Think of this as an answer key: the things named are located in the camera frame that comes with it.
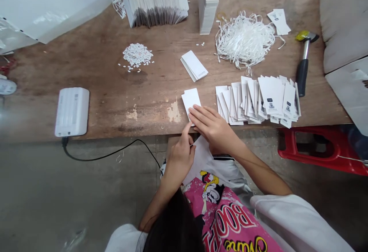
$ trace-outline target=gray floor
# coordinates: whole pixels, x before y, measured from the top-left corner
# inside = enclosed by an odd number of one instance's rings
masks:
[[[367,178],[281,159],[276,130],[237,134],[354,249],[368,250]],[[161,164],[167,136],[142,139]],[[68,150],[76,157],[98,157],[131,140],[71,141]],[[94,162],[69,159],[59,142],[0,151],[1,251],[67,251],[65,242],[81,230],[85,237],[72,251],[104,251],[118,226],[139,223],[159,185],[159,169],[141,143]]]

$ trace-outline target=hammer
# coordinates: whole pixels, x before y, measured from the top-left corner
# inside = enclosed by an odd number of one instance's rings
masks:
[[[315,42],[318,38],[319,35],[309,31],[301,31],[295,38],[297,41],[304,42],[303,58],[296,71],[296,82],[298,83],[299,97],[304,97],[306,95],[309,45]]]

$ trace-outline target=red plastic stool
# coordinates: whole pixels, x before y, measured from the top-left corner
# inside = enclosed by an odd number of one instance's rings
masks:
[[[278,150],[282,158],[298,162],[326,167],[348,173],[368,176],[368,168],[359,161],[341,158],[349,157],[359,159],[356,152],[350,147],[347,136],[339,130],[339,126],[316,126],[279,129],[285,136],[285,150]],[[326,152],[321,157],[305,155],[298,152],[296,144],[297,132],[312,133],[323,136],[329,142],[326,144]]]

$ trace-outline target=wooden tabletop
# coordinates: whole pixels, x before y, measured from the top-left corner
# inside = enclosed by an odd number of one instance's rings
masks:
[[[215,53],[214,23],[211,34],[199,35],[198,0],[189,0],[186,21],[172,26],[131,29],[112,6],[96,18],[58,37],[49,44],[37,44],[16,52],[18,66],[10,79],[16,93],[5,97],[0,107],[1,140],[32,142],[56,140],[54,126],[59,90],[84,87],[90,91],[87,134],[79,139],[175,134],[188,122],[181,95],[198,88],[202,105],[217,109],[215,86],[239,82],[244,70],[222,60]],[[303,29],[320,34],[319,0],[220,0],[218,12],[228,17],[240,10],[256,13],[269,23],[266,14],[284,8],[292,29],[279,38],[265,61],[253,67],[253,79],[260,75],[283,75],[295,80],[303,45],[295,35]],[[131,43],[152,50],[154,63],[128,73],[122,52]],[[180,57],[193,50],[209,74],[193,83]],[[324,44],[313,43],[309,51],[306,96],[301,98],[302,116],[293,126],[350,123],[351,120],[326,82],[323,73]],[[275,127],[269,121],[235,129]]]

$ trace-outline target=black rubber grip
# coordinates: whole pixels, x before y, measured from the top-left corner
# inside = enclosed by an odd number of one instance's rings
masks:
[[[308,73],[308,59],[301,60],[296,71],[296,82],[298,83],[299,97],[306,95],[306,82]]]

